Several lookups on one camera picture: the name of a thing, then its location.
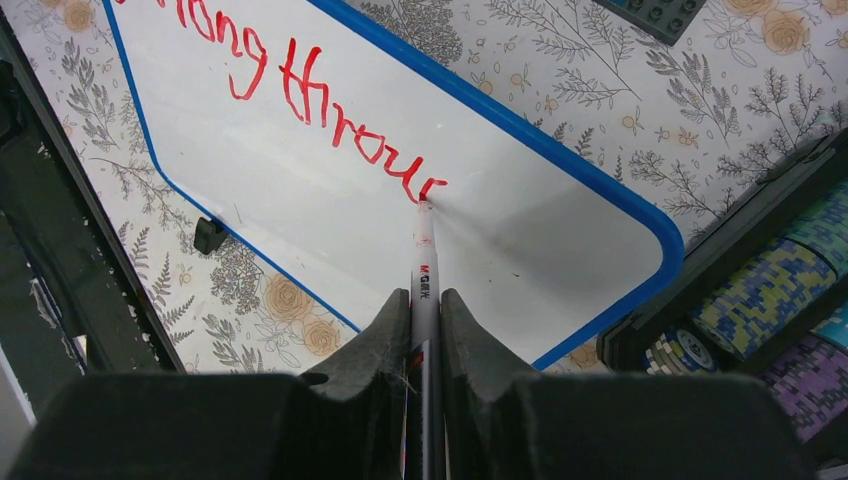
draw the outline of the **floral patterned surface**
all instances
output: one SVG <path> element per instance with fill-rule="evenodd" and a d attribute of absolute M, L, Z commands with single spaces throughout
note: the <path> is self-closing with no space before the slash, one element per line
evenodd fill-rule
<path fill-rule="evenodd" d="M 153 168 L 102 1 L 0 5 L 186 369 L 317 363 L 354 334 L 344 323 L 236 242 L 191 248 L 199 212 Z M 675 47 L 590 0 L 349 3 L 686 238 L 796 145 L 848 126 L 848 0 L 708 0 Z M 590 342 L 549 370 L 603 366 Z"/>

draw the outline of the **black clip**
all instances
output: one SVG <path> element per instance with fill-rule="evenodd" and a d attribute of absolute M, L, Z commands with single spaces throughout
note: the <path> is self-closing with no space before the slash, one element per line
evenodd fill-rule
<path fill-rule="evenodd" d="M 194 248 L 204 255 L 209 255 L 218 250 L 229 236 L 223 225 L 201 217 L 197 219 L 197 227 L 194 228 Z"/>

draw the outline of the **blue whiteboard frame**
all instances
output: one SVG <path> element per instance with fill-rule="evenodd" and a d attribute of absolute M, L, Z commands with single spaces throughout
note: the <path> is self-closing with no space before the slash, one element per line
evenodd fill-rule
<path fill-rule="evenodd" d="M 604 310 L 592 321 L 581 327 L 577 332 L 564 339 L 556 347 L 536 359 L 532 364 L 534 368 L 543 370 L 549 367 L 554 362 L 600 333 L 602 330 L 623 318 L 636 307 L 645 303 L 652 296 L 659 293 L 660 290 L 668 286 L 671 281 L 677 277 L 683 266 L 683 239 L 680 236 L 680 231 L 671 219 L 659 209 L 650 205 L 643 198 L 629 190 L 627 187 L 621 185 L 601 170 L 590 165 L 589 162 L 583 160 L 576 153 L 567 148 L 563 148 L 559 142 L 534 127 L 505 106 L 501 105 L 496 100 L 484 94 L 479 89 L 474 88 L 468 82 L 461 79 L 447 68 L 439 65 L 420 51 L 411 47 L 406 42 L 384 29 L 381 25 L 344 3 L 342 0 L 305 1 L 310 2 L 342 25 L 356 32 L 361 37 L 374 44 L 377 48 L 383 50 L 414 72 L 427 79 L 430 83 L 439 87 L 444 92 L 477 112 L 479 115 L 497 125 L 502 130 L 515 137 L 518 141 L 524 143 L 527 147 L 544 157 L 546 160 L 574 177 L 575 180 L 586 185 L 608 202 L 612 203 L 620 210 L 627 213 L 630 217 L 646 226 L 654 233 L 654 235 L 656 235 L 662 247 L 663 253 L 663 261 L 656 273 L 645 280 L 645 282 L 641 285 L 633 289 L 630 293 L 619 299 L 619 301 Z M 198 210 L 203 212 L 209 218 L 215 218 L 211 212 L 175 185 L 160 167 L 159 161 L 156 157 L 156 150 L 153 146 L 153 141 L 150 138 L 150 131 L 147 128 L 144 111 L 141 107 L 141 102 L 139 101 L 138 91 L 136 90 L 135 80 L 132 75 L 132 68 L 130 67 L 129 60 L 127 59 L 127 53 L 124 49 L 121 32 L 118 29 L 118 24 L 115 20 L 112 0 L 104 1 L 103 6 L 106 9 L 106 15 L 109 17 L 109 25 L 115 36 L 115 45 L 118 48 L 118 53 L 121 57 L 121 64 L 123 65 L 124 73 L 127 76 L 130 93 L 132 94 L 133 102 L 135 103 L 136 110 L 138 111 L 138 118 L 141 122 L 142 130 L 144 131 L 144 138 L 147 141 L 150 157 L 153 160 L 153 164 L 156 166 L 156 170 L 159 171 L 159 174 L 162 175 L 162 178 L 165 179 L 171 188 L 192 203 Z M 268 262 L 271 266 L 277 269 L 277 271 L 288 277 L 292 282 L 303 289 L 307 294 L 315 298 L 318 303 L 324 306 L 337 318 L 351 327 L 355 332 L 359 333 L 360 330 L 356 327 L 356 325 L 354 325 L 331 305 L 327 304 L 327 302 L 325 302 L 320 296 L 306 288 L 306 286 L 301 284 L 296 278 L 294 278 L 294 276 L 280 268 L 279 265 L 274 263 L 270 258 L 266 257 L 249 242 L 245 241 L 245 239 L 238 235 L 235 231 L 226 225 L 225 228 L 230 235 L 244 243 L 248 248 L 256 253 L 256 255 Z"/>

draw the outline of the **printed logo on marker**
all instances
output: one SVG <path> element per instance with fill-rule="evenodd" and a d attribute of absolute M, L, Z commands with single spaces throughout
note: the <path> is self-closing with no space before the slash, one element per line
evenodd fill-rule
<path fill-rule="evenodd" d="M 424 363 L 424 352 L 418 352 L 409 364 L 409 371 L 413 371 Z"/>
<path fill-rule="evenodd" d="M 430 298 L 430 266 L 421 265 L 421 298 Z"/>

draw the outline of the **purple poker chip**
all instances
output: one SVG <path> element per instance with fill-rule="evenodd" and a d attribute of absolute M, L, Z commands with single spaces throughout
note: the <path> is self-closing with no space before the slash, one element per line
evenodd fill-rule
<path fill-rule="evenodd" d="M 848 354 L 806 335 L 760 378 L 807 441 L 848 409 Z"/>

